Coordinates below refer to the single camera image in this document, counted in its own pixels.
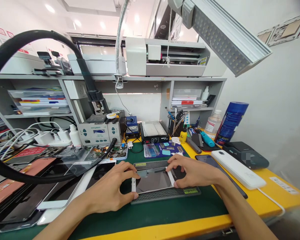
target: power strip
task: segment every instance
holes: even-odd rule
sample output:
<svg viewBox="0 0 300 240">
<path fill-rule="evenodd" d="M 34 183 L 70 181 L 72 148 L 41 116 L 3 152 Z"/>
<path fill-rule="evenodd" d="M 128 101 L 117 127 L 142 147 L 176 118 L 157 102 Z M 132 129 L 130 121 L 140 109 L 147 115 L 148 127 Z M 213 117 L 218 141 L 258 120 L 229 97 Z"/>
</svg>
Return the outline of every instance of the power strip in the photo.
<svg viewBox="0 0 300 240">
<path fill-rule="evenodd" d="M 211 155 L 247 189 L 253 190 L 267 184 L 265 180 L 224 150 L 212 151 Z"/>
</svg>

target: yellow desk edge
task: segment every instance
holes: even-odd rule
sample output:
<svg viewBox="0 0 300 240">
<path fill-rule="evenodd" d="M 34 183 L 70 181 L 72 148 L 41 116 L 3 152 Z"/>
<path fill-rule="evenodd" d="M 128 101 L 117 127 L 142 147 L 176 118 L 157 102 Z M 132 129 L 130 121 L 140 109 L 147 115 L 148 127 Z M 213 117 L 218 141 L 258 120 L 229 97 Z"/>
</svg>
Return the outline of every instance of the yellow desk edge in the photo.
<svg viewBox="0 0 300 240">
<path fill-rule="evenodd" d="M 198 155 L 187 143 L 182 145 L 189 156 L 195 159 Z M 210 155 L 210 152 L 202 152 L 200 155 Z M 258 213 L 261 218 L 278 216 L 281 213 L 281 209 L 272 201 L 270 201 L 266 196 L 264 196 L 257 189 L 248 190 L 241 183 L 239 183 L 227 170 L 225 170 L 234 181 L 246 192 L 248 195 L 247 202 L 253 207 L 253 209 Z M 286 210 L 291 210 L 296 207 L 300 207 L 300 190 L 293 187 L 291 184 L 272 173 L 268 169 L 254 170 L 256 174 L 262 177 L 267 185 L 262 188 L 262 190 L 268 194 L 271 198 L 281 204 Z M 277 177 L 284 183 L 288 184 L 290 187 L 297 190 L 299 193 L 296 195 L 290 194 L 288 191 L 280 187 L 270 177 Z M 143 228 L 137 228 L 132 230 L 127 230 L 123 232 L 117 232 L 107 235 L 100 235 L 90 238 L 85 238 L 86 240 L 99 240 L 99 239 L 173 239 L 178 237 L 193 237 L 217 230 L 222 230 L 224 228 L 232 226 L 232 220 L 230 216 L 221 215 L 209 218 L 194 219 L 185 222 L 178 222 L 172 224 L 163 224 L 148 226 Z"/>
</svg>

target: white bottle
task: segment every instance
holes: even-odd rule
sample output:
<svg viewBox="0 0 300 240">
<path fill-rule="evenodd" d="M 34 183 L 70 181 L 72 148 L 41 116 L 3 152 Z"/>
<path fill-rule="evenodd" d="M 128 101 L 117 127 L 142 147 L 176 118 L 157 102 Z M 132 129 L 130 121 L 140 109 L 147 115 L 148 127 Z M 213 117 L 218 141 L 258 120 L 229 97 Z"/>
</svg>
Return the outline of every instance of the white bottle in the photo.
<svg viewBox="0 0 300 240">
<path fill-rule="evenodd" d="M 214 114 L 208 118 L 204 132 L 214 140 L 221 124 L 221 110 L 215 110 Z"/>
<path fill-rule="evenodd" d="M 209 86 L 206 86 L 206 89 L 203 91 L 201 95 L 201 100 L 207 100 L 209 96 Z"/>
<path fill-rule="evenodd" d="M 70 134 L 69 135 L 70 135 L 70 139 L 71 139 L 72 144 L 73 144 L 74 147 L 81 147 L 82 146 L 79 132 L 76 129 L 76 126 L 73 125 L 73 124 L 70 125 Z"/>
</svg>

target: electrical outlet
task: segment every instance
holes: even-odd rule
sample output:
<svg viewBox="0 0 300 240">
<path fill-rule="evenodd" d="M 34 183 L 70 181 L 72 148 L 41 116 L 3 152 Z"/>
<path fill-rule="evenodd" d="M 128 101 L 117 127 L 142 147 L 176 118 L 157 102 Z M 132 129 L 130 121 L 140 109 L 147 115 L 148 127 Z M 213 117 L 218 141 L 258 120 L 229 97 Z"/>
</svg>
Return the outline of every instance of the electrical outlet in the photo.
<svg viewBox="0 0 300 240">
<path fill-rule="evenodd" d="M 70 99 L 81 99 L 87 97 L 87 87 L 85 82 L 77 80 L 66 80 L 66 85 Z"/>
</svg>

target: ceiling light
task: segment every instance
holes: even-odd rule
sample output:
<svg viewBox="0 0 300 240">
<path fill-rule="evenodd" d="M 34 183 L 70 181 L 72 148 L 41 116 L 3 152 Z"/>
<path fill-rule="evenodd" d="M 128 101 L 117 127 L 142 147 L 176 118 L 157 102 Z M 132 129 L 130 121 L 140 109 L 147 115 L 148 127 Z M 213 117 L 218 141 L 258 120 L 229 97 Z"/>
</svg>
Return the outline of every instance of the ceiling light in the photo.
<svg viewBox="0 0 300 240">
<path fill-rule="evenodd" d="M 48 9 L 49 12 L 51 12 L 51 13 L 55 13 L 55 12 L 56 12 L 56 11 L 53 9 L 53 7 L 51 7 L 50 5 L 46 4 L 45 6 L 46 6 L 46 8 Z"/>
<path fill-rule="evenodd" d="M 80 22 L 78 19 L 74 20 L 74 23 L 75 23 L 78 27 L 81 27 L 81 22 Z"/>
<path fill-rule="evenodd" d="M 106 25 L 104 24 L 104 22 L 101 22 L 101 23 L 100 23 L 100 26 L 101 26 L 103 29 L 106 28 Z"/>
<path fill-rule="evenodd" d="M 138 14 L 134 15 L 134 22 L 138 23 L 140 21 L 140 17 Z"/>
</svg>

